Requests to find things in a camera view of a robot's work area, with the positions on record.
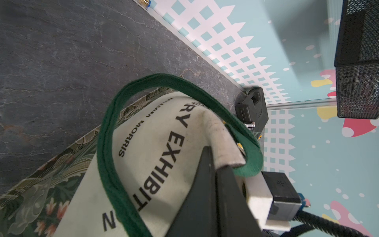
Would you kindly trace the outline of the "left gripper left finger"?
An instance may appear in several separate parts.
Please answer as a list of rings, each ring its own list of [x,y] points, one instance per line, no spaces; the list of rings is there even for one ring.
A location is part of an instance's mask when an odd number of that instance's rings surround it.
[[[202,150],[192,187],[176,215],[167,237],[216,237],[218,217],[216,172],[209,146]]]

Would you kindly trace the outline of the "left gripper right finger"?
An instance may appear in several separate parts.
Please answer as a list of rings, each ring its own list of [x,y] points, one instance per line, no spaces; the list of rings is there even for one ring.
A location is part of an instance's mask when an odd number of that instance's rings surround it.
[[[218,237],[262,236],[229,166],[216,171],[216,212]]]

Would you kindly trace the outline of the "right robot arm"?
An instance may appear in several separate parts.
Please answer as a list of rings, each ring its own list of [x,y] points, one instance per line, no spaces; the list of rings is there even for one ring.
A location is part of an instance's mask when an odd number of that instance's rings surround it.
[[[236,177],[237,184],[264,237],[299,237],[313,230],[332,237],[369,237],[371,234],[341,204],[332,202],[334,218],[307,212],[310,202],[298,193],[284,173],[262,171]]]

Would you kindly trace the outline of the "beige canvas tote bag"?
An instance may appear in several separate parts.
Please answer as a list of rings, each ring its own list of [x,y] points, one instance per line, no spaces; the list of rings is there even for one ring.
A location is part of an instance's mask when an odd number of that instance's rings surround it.
[[[215,172],[263,167],[255,135],[203,89],[153,74],[129,83],[101,126],[1,198],[3,237],[166,237],[202,150]]]

